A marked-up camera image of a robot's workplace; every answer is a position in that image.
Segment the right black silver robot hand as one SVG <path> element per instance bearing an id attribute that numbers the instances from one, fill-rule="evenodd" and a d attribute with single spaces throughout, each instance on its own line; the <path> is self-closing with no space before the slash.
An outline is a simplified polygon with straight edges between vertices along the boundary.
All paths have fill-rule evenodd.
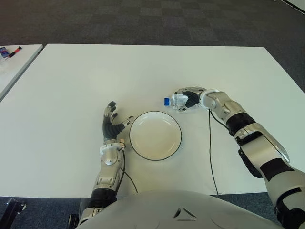
<path id="1" fill-rule="evenodd" d="M 182 113 L 194 106 L 197 106 L 200 102 L 201 94 L 205 91 L 205 88 L 199 86 L 185 87 L 176 91 L 174 94 L 178 97 L 182 98 L 182 96 L 184 96 L 184 103 L 183 105 L 178 106 L 178 111 Z"/>

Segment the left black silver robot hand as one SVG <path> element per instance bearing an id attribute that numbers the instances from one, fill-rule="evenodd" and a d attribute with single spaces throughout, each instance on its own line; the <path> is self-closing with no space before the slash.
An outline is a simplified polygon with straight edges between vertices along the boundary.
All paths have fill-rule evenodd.
<path id="1" fill-rule="evenodd" d="M 102 122 L 102 133 L 104 141 L 116 140 L 119 133 L 121 133 L 126 126 L 128 126 L 133 119 L 133 116 L 128 117 L 119 124 L 114 124 L 113 121 L 117 117 L 118 113 L 115 113 L 116 102 L 111 101 L 103 113 L 103 122 Z"/>

